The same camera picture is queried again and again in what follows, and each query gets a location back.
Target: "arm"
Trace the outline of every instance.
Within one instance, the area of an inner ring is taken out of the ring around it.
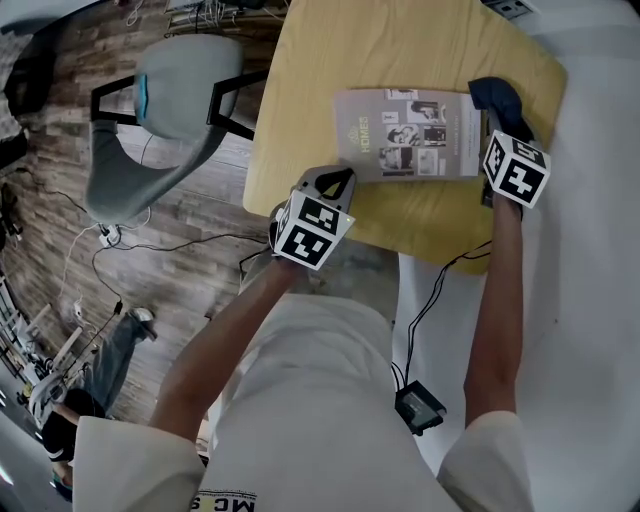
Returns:
[[[464,383],[466,425],[491,411],[516,411],[522,355],[522,230],[515,204],[494,195],[493,243]]]
[[[56,404],[53,408],[53,411],[62,416],[65,420],[74,425],[78,426],[78,422],[80,421],[80,415],[72,409],[69,409],[64,404]]]
[[[298,265],[269,266],[198,333],[165,377],[149,425],[195,442],[213,404],[247,345],[280,297],[298,276]]]

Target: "photo on magazine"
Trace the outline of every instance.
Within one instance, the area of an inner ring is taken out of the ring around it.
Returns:
[[[445,126],[425,126],[424,145],[444,147],[447,145],[447,128]]]
[[[417,89],[385,89],[388,100],[417,100]]]
[[[412,169],[413,149],[411,148],[380,148],[378,150],[380,168],[385,171],[399,171]]]
[[[407,101],[408,123],[441,124],[440,109],[433,101]]]
[[[418,150],[418,174],[420,176],[438,175],[438,150],[419,149]]]
[[[398,112],[383,112],[382,124],[398,124],[400,119],[398,118]]]
[[[420,145],[420,128],[417,124],[388,124],[386,129],[389,146]]]

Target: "magazine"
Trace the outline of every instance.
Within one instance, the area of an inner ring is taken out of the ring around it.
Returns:
[[[356,89],[335,95],[340,163],[359,182],[478,175],[481,115],[469,94]]]

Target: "wooden floor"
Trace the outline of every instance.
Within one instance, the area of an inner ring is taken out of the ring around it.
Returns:
[[[29,154],[3,169],[2,174],[25,166],[50,190],[63,191],[82,204],[89,172],[90,91],[131,74],[137,56],[163,38],[167,27],[164,5],[165,0],[147,0],[140,10],[140,20],[130,28],[125,25],[129,11],[112,2],[71,18],[57,43],[58,61],[47,105],[37,114],[20,118],[31,131]],[[278,23],[270,22],[272,32],[277,31]],[[267,68],[277,33],[264,40],[241,40],[246,46],[249,70]],[[259,102],[260,91],[254,88],[239,98],[237,111],[244,120],[255,120]],[[124,127],[120,132],[125,150],[136,159],[142,156],[148,137],[137,127]],[[168,166],[187,150],[154,137],[144,163]],[[147,225],[125,231],[123,242],[171,247],[224,232],[265,238],[266,219],[247,213],[241,206],[250,152],[250,142],[227,136],[206,165],[153,204]],[[98,282],[91,266],[94,253],[101,247],[98,233],[90,230],[78,240],[65,290],[59,296],[66,253],[75,236],[93,221],[64,197],[44,193],[29,175],[13,174],[4,181],[19,198],[19,222],[24,233],[17,246],[9,245],[3,251],[3,270],[19,307],[28,316],[35,316],[51,303],[54,313],[45,324],[46,342],[48,350],[57,351],[76,328],[74,301],[82,297],[85,319],[98,327],[116,304],[116,297]],[[136,226],[145,219],[143,212],[128,225]],[[108,250],[98,255],[100,275],[122,294],[125,308],[150,308],[156,315],[159,335],[156,342],[136,349],[113,411],[116,417],[133,422],[149,418],[171,362],[203,325],[205,313],[215,313],[236,295],[238,261],[258,248],[254,242],[223,239],[177,252]],[[76,346],[89,341],[91,329],[85,330]]]

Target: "yellow table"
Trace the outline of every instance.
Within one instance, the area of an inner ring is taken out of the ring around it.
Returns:
[[[309,167],[337,162],[333,95],[353,88],[468,92],[507,79],[544,147],[566,84],[562,66],[478,0],[293,0],[271,66],[244,207],[269,215]],[[482,178],[358,185],[349,236],[436,264],[491,238]],[[460,262],[479,274],[488,258]]]

